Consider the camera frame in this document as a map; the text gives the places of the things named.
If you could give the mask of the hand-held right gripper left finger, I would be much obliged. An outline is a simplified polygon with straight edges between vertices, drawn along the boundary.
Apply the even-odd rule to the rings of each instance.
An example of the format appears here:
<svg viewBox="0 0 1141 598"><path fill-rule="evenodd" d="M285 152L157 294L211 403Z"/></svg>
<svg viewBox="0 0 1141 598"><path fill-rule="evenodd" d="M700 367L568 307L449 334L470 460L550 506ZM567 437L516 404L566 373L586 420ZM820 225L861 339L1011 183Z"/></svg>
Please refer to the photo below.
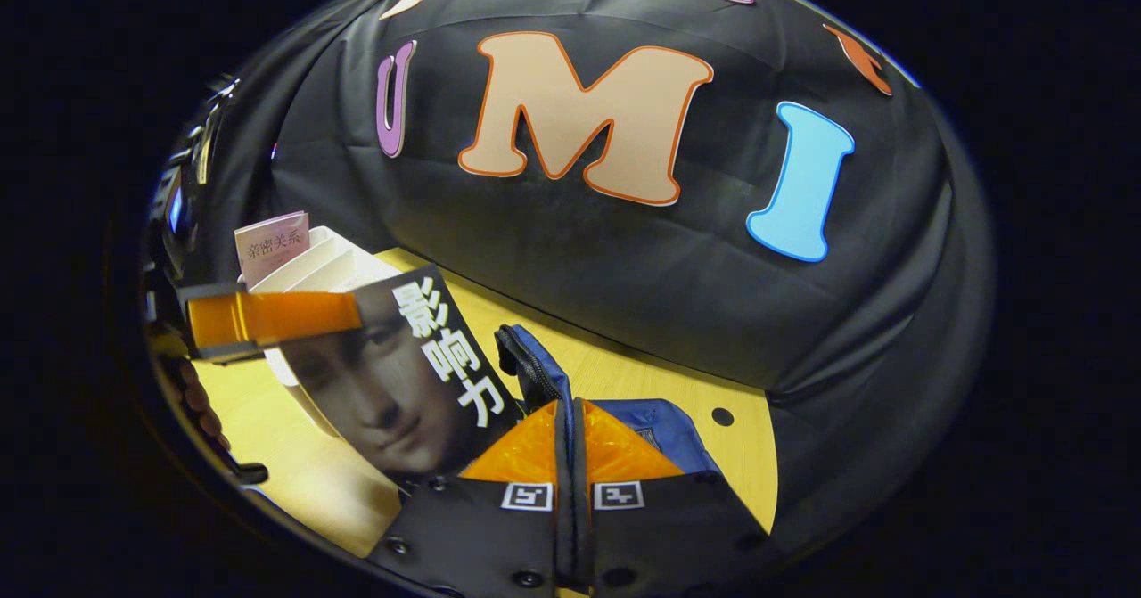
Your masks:
<svg viewBox="0 0 1141 598"><path fill-rule="evenodd" d="M547 403L416 488L369 561L450 598L557 598L576 561L573 404Z"/></svg>

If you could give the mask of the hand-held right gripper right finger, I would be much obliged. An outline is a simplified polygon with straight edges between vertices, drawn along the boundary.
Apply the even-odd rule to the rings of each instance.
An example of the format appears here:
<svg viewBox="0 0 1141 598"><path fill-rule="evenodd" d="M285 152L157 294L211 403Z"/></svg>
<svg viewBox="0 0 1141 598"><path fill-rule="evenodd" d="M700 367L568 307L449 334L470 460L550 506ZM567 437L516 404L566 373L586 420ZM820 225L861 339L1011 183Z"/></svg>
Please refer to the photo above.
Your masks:
<svg viewBox="0 0 1141 598"><path fill-rule="evenodd" d="M677 405L575 399L573 569L594 598L744 598L782 557Z"/></svg>

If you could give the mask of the white plastic bookshelf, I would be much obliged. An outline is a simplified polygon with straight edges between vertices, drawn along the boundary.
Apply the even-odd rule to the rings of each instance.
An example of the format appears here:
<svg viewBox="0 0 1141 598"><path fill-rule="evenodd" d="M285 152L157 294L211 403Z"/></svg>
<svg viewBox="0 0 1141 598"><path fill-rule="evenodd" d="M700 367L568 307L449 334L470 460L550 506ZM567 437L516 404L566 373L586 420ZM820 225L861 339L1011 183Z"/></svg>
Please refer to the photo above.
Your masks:
<svg viewBox="0 0 1141 598"><path fill-rule="evenodd" d="M249 293L265 294L290 291L347 292L357 288L388 280L402 270L375 254L350 243L327 227L310 231L315 244L293 260L280 266L260 282L249 288ZM305 391L297 375L289 366L280 348L269 348L264 354L273 375L298 404L310 422L319 431L334 439L341 436Z"/></svg>

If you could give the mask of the pink cover book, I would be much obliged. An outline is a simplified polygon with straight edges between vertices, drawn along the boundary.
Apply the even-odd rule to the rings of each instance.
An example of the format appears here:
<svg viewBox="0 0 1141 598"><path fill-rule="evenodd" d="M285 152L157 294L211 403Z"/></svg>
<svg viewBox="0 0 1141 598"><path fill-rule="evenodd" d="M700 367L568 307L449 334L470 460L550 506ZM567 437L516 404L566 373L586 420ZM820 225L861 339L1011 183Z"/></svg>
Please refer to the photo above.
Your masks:
<svg viewBox="0 0 1141 598"><path fill-rule="evenodd" d="M241 281L254 286L298 254L310 243L309 215L297 211L246 225L234 232Z"/></svg>

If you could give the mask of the grey portrait cover book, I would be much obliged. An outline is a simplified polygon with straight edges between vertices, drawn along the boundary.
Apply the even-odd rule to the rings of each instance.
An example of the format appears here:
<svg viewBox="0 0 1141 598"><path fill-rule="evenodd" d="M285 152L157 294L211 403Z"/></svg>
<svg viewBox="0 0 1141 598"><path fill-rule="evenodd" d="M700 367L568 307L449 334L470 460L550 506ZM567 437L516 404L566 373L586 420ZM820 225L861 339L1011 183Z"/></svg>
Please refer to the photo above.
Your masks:
<svg viewBox="0 0 1141 598"><path fill-rule="evenodd" d="M466 471L524 410L474 339L438 266L354 290L359 329L292 340L283 361L321 415L410 494Z"/></svg>

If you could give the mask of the blue schoolbag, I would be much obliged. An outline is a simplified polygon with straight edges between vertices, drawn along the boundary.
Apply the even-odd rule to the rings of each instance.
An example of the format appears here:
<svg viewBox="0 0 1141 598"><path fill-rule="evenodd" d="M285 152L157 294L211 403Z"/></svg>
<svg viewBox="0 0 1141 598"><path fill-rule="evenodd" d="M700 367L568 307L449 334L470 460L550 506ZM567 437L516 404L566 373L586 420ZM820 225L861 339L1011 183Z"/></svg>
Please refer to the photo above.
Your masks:
<svg viewBox="0 0 1141 598"><path fill-rule="evenodd" d="M516 375L527 411L537 411L551 401L570 401L570 378L529 331L518 324L502 325L496 330L496 344L497 366ZM647 441L685 475L720 472L690 417L673 403L659 398L592 403Z"/></svg>

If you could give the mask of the black backdrop cloth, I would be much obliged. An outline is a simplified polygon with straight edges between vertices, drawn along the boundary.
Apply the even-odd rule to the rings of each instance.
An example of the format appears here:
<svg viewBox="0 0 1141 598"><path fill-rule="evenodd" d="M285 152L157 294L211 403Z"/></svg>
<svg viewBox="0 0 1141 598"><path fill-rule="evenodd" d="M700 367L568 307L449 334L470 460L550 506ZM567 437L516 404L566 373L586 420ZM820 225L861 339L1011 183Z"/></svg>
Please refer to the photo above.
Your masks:
<svg viewBox="0 0 1141 598"><path fill-rule="evenodd" d="M973 386L996 261L973 160L807 0L332 0L237 71L180 288L305 209L758 391L784 553L908 480Z"/></svg>

